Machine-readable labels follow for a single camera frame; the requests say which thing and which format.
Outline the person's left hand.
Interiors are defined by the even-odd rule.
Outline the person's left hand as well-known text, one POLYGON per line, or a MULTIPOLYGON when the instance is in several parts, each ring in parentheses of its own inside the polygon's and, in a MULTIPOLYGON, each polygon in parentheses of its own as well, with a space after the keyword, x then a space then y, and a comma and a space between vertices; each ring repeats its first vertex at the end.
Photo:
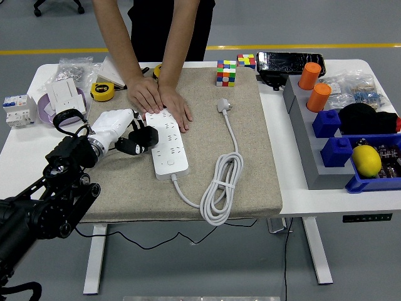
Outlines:
POLYGON ((166 107, 170 111, 182 133, 188 132, 189 124, 193 118, 186 100, 174 87, 168 85, 159 85, 158 93, 161 101, 160 106, 166 107))

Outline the person's right hand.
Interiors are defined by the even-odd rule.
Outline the person's right hand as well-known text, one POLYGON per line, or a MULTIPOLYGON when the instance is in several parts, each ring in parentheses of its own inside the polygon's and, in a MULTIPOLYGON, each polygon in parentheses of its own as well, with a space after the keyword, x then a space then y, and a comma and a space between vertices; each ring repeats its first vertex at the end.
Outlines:
POLYGON ((163 109, 158 85, 153 78, 135 76, 129 79, 127 89, 128 99, 142 113, 154 114, 163 109))

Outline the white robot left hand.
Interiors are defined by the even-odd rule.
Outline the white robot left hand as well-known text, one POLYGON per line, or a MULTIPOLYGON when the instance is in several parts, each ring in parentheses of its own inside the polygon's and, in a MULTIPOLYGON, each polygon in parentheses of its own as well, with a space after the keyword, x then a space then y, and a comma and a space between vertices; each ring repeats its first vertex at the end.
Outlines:
POLYGON ((91 127, 92 134, 88 136, 88 140, 99 159, 107 154, 112 144, 116 150, 132 156, 148 151, 146 146, 122 137, 130 125, 134 130, 145 128, 140 114, 132 109, 103 112, 97 118, 91 127))

